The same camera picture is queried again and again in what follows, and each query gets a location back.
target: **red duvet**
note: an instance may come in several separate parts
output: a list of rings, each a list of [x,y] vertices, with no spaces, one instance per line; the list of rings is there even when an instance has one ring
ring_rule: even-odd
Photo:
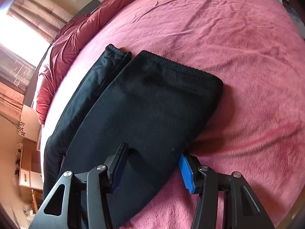
[[[133,1],[105,0],[93,14],[82,15],[62,28],[39,70],[35,108],[40,124],[45,123],[53,96],[80,50],[123,7]]]

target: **pink blanket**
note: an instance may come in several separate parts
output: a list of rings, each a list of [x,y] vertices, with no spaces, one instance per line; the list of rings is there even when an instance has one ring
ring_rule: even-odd
[[[133,1],[105,0],[93,14],[75,18],[60,30],[39,70],[34,107],[40,124],[44,124],[53,96],[80,50]]]
[[[278,225],[305,183],[305,43],[280,2],[129,4],[83,48],[59,86],[42,132],[42,160],[65,105],[110,43],[134,55],[151,51],[225,83],[215,114],[190,151],[217,172],[240,171]],[[123,228],[190,228],[196,201],[177,169]]]

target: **bed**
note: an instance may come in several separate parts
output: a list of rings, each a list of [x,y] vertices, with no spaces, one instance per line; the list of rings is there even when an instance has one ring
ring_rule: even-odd
[[[41,120],[42,164],[46,141],[66,104],[109,44],[134,56],[147,50],[223,81],[218,108],[190,153],[217,172],[240,171],[277,226],[305,183],[305,42],[282,4],[134,0],[124,6],[71,53],[73,63],[57,80],[58,87],[52,86]],[[177,168],[122,228],[189,228],[196,201]]]

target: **sunlight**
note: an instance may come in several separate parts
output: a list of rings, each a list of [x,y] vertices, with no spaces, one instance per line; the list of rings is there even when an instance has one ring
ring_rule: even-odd
[[[7,15],[1,18],[0,43],[36,67],[50,45],[26,24]]]

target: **black garment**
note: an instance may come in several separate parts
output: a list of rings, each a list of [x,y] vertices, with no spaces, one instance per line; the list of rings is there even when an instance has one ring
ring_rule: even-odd
[[[131,52],[123,52],[110,44],[80,82],[45,146],[44,198],[56,183],[63,155],[66,154],[80,124],[131,57]]]
[[[113,226],[122,226],[168,180],[216,109],[222,86],[209,73],[140,52],[88,112],[58,177],[103,164],[126,142],[131,150],[120,187],[107,196]]]

